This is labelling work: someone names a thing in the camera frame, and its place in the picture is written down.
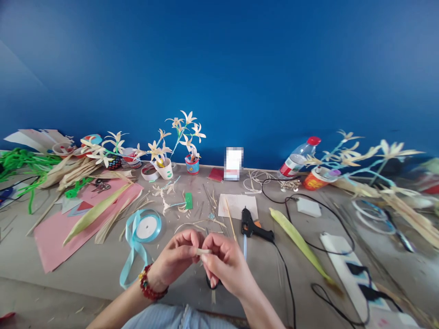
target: person's left hand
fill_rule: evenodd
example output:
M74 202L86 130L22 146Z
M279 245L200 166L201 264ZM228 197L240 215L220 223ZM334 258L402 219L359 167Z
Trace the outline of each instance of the person's left hand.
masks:
M148 272L148 283L155 292L163 292L191 264L199 262L197 248L204 242L201 232L193 229L174 235Z

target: paper cup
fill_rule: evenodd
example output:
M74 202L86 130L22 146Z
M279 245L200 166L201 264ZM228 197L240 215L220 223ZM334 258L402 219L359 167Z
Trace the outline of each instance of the paper cup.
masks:
M67 158L76 149L76 146L70 145L70 143L58 143L52 147L52 151L61 158Z
M330 170L328 168L322 167L320 174L316 173L317 167L314 167L310 174L306 177L305 181L303 182L304 188L310 191L318 190L319 188L322 188L329 183L335 182L338 177L335 177L333 179L327 179L324 178L323 175L326 172L329 172Z
M165 158L164 162L165 162L165 167L164 168L160 168L159 167L157 160L155 161L155 166L156 166L157 171L160 174L160 176L164 180L169 180L169 179L171 179L174 176L174 174L172 172L171 160L169 160L169 158Z
M123 157L123 159L127 162L127 164L129 164L131 168L137 169L142 166L142 163L140 162L139 159L133 159L133 157L136 156L136 152L134 151L134 148L126 148L121 153L127 156L127 157Z
M191 175L196 175L200 172L200 163L199 163L200 159L197 158L194 162L191 162L190 159L191 159L190 155L184 158L184 160L186 161L187 172L190 173Z

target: bracelet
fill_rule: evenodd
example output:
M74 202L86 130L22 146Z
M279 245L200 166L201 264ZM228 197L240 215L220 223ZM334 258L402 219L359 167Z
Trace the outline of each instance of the bracelet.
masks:
M140 288L142 289L143 295L146 298L156 302L159 299L162 299L168 293L168 288L166 288L166 290L163 292L155 292L154 290L152 290L152 288L148 284L148 271L150 270L151 266L152 264L149 264L139 274Z

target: green corn husk leaf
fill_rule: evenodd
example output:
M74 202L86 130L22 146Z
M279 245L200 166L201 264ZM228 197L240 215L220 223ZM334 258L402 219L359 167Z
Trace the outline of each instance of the green corn husk leaf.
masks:
M81 219L76 223L76 225L70 231L68 237L63 242L63 247L70 242L76 235L81 233L87 227L91 225L102 213L116 201L116 199L128 188L131 184L124 185L107 199L101 201L90 209Z
M299 233L299 231L294 227L293 224L289 222L289 220L282 214L279 210L274 210L270 208L271 216L278 222L278 224L284 229L284 231L288 234L288 236L293 240L293 242L299 247L301 252L308 258L312 265L319 271L322 277L325 278L325 281L334 288L337 287L335 281L326 274L323 266L320 264L316 255L312 252L309 246L306 244L305 240Z

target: red paper piece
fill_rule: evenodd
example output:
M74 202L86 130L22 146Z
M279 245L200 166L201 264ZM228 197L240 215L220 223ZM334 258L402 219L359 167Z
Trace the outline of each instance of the red paper piece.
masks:
M79 204L78 209L76 209L77 212L81 211L81 210L86 210L86 209L92 209L93 206L85 201L81 202Z
M84 243L95 235L112 214L118 212L127 200L134 200L143 190L139 184L133 184L108 207L89 227L75 236L63 247L65 238L82 216L69 217L68 212L58 212L39 224L34 230L38 252L45 273L54 271L73 255Z
M6 319L12 318L14 316L15 316L15 312L9 312L8 314L5 314L0 318L0 322L2 322L3 320L6 320Z
M210 172L209 179L222 183L224 177L224 169L212 168Z

